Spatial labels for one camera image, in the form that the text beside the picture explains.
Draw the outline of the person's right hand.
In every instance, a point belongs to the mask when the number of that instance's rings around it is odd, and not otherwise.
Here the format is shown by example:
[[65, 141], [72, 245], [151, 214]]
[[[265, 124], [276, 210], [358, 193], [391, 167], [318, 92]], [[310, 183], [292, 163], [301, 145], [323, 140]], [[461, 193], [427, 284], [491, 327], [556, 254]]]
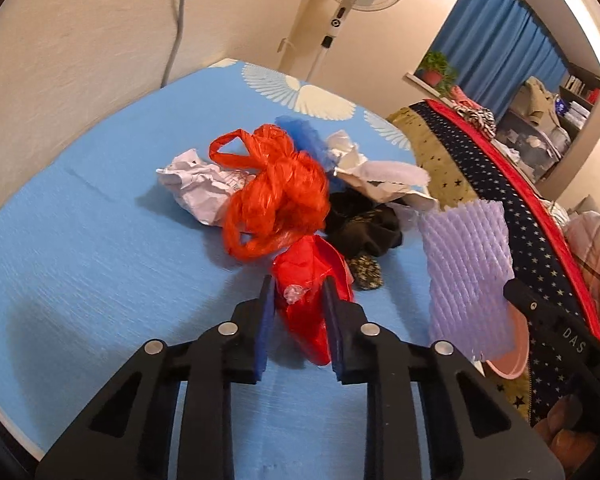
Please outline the person's right hand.
[[582, 411], [580, 400], [574, 394], [568, 394], [560, 398], [547, 416], [533, 427], [562, 464], [567, 479], [573, 477], [597, 445], [594, 434], [574, 430]]

